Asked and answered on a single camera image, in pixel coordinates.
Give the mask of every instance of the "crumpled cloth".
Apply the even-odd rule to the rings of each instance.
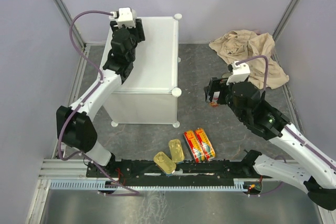
[[[276,89],[289,81],[289,76],[285,74],[270,57],[275,46],[272,35],[269,33],[258,35],[254,31],[237,30],[230,31],[221,38],[211,42],[209,46],[215,50],[227,64],[236,60],[245,60],[256,55],[265,55],[268,58],[267,87]],[[265,60],[258,58],[247,62],[251,74],[248,81],[257,88],[264,86]]]

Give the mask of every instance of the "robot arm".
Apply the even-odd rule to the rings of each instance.
[[[110,19],[113,31],[111,49],[102,75],[76,102],[68,108],[61,106],[56,112],[58,138],[65,127],[61,140],[102,166],[107,166],[114,158],[97,141],[92,121],[109,95],[130,75],[135,61],[135,48],[145,40],[142,21],[136,18],[136,13],[131,8],[111,12]],[[65,125],[71,114],[73,117]]]
[[[259,155],[254,160],[254,170],[296,186],[325,209],[336,209],[335,161],[266,102],[265,92],[260,95],[260,91],[247,82],[250,73],[247,64],[235,61],[229,65],[229,70],[231,74],[221,79],[212,78],[204,88],[206,101],[227,104],[252,133],[283,149],[300,164],[300,167],[293,166]]]

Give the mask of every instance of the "purple cable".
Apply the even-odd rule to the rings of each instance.
[[[105,14],[105,15],[109,15],[111,16],[112,14],[111,13],[108,13],[108,12],[102,12],[100,10],[88,10],[86,12],[83,12],[83,13],[80,13],[78,14],[73,20],[72,20],[72,23],[70,25],[70,28],[69,28],[69,36],[70,36],[70,40],[71,40],[71,44],[73,45],[73,47],[75,48],[75,50],[77,51],[77,53],[84,59],[86,60],[88,63],[90,63],[94,68],[97,69],[97,71],[99,72],[99,75],[100,75],[100,80],[103,80],[104,79],[104,75],[103,75],[103,72],[100,70],[100,68],[94,64],[91,60],[89,60],[89,58],[87,58],[82,52],[81,50],[76,46],[76,43],[74,41],[74,38],[72,36],[72,29],[73,29],[73,26],[75,24],[75,21],[85,15],[85,14],[90,14],[90,13],[99,13],[99,14]],[[98,82],[97,85],[84,97],[84,99],[82,100],[82,103],[86,102],[89,97],[98,89],[98,87],[101,85],[101,82]],[[69,122],[71,121],[71,119],[73,118],[73,116],[76,114],[76,112],[81,108],[81,105],[79,104],[73,111],[72,113],[68,116],[68,118],[66,119],[60,133],[59,133],[59,138],[58,138],[58,142],[57,142],[57,152],[58,152],[58,157],[63,160],[63,161],[67,161],[69,159],[71,159],[73,156],[75,156],[76,154],[82,154],[87,160],[93,162],[93,164],[98,168],[98,170],[100,170],[109,180],[111,180],[113,183],[115,183],[116,186],[118,187],[122,187],[128,191],[131,191],[133,192],[132,194],[110,194],[109,196],[135,196],[135,195],[139,195],[140,193],[136,190],[133,190],[131,188],[128,188],[124,185],[121,185],[120,183],[118,183],[117,181],[115,181],[110,175],[107,174],[107,172],[104,171],[104,169],[95,161],[93,161],[90,157],[88,157],[85,153],[81,152],[81,151],[76,151],[74,153],[72,153],[71,155],[69,155],[68,157],[62,157],[61,153],[62,153],[62,150],[61,150],[61,144],[62,144],[62,139],[63,139],[63,136],[64,136],[64,132],[65,132],[65,129],[66,127],[68,126]]]
[[[323,157],[318,151],[316,151],[313,147],[311,147],[308,144],[305,144],[306,142],[298,136],[296,133],[294,133],[287,125],[285,126],[285,129],[288,131],[289,134],[291,134],[296,140],[298,140],[303,146],[307,147],[311,152],[313,152],[315,155],[317,155],[320,159],[322,159],[326,164],[330,166],[331,169],[333,169],[336,172],[336,167],[334,164],[332,164],[329,160],[327,160],[325,157]]]
[[[264,60],[265,60],[264,88],[262,90],[266,91],[266,81],[267,81],[267,74],[268,74],[268,59],[265,55],[257,55],[257,56],[253,56],[249,59],[246,59],[246,60],[241,60],[241,61],[237,62],[236,65],[240,65],[242,63],[246,63],[250,60],[254,60],[254,59],[258,59],[258,58],[264,58]]]

